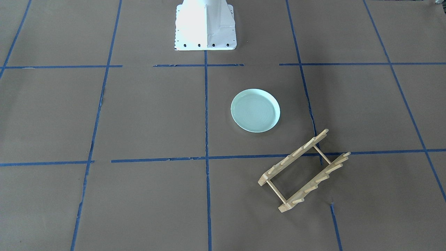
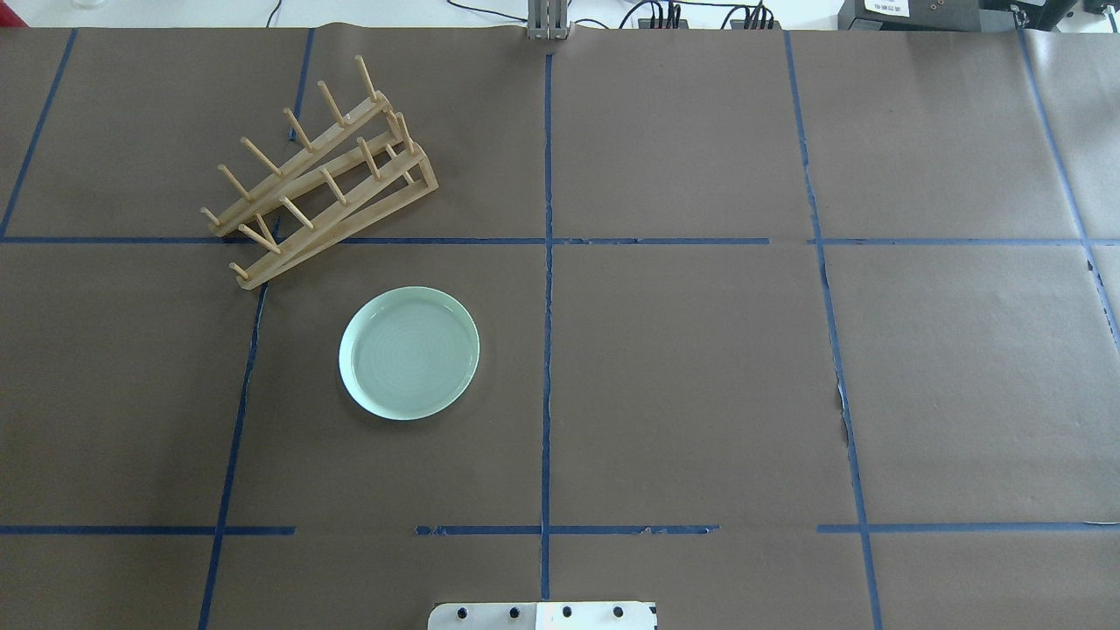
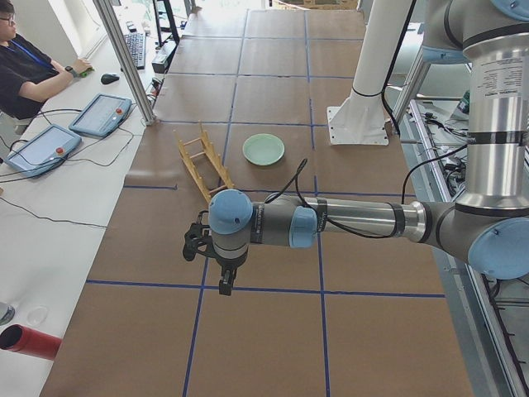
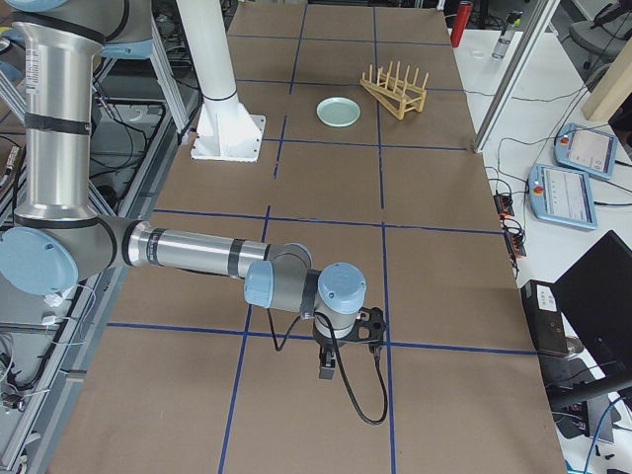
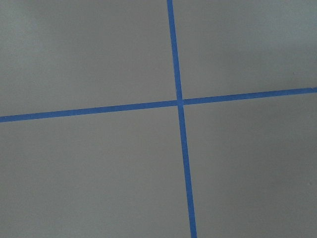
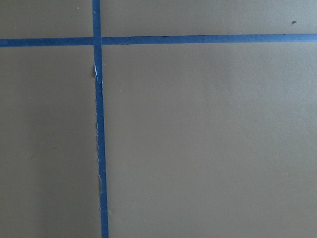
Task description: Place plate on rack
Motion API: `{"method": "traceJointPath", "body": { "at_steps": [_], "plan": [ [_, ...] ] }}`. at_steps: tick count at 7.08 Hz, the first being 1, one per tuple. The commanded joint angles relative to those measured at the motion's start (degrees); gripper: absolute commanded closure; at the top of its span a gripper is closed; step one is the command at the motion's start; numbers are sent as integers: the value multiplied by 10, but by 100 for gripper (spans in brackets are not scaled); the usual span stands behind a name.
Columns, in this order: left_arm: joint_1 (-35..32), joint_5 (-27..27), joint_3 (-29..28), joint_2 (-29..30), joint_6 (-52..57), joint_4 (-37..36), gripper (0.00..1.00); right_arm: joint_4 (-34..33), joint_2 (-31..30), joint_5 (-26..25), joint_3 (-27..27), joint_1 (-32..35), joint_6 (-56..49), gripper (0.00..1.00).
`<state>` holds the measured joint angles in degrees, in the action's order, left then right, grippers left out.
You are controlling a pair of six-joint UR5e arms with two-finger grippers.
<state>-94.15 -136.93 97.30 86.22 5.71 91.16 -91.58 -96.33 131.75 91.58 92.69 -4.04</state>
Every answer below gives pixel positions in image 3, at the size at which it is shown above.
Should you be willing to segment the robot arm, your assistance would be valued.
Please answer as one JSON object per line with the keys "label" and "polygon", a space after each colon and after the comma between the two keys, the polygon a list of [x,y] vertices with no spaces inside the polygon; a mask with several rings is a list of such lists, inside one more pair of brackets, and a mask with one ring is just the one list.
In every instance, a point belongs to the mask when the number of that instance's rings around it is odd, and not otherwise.
{"label": "robot arm", "polygon": [[528,4],[431,1],[424,55],[472,64],[465,191],[453,203],[370,203],[275,194],[253,203],[240,191],[209,206],[207,253],[231,293],[251,244],[305,248],[318,232],[407,239],[437,247],[500,280],[528,272],[528,197],[522,192],[528,118]]}

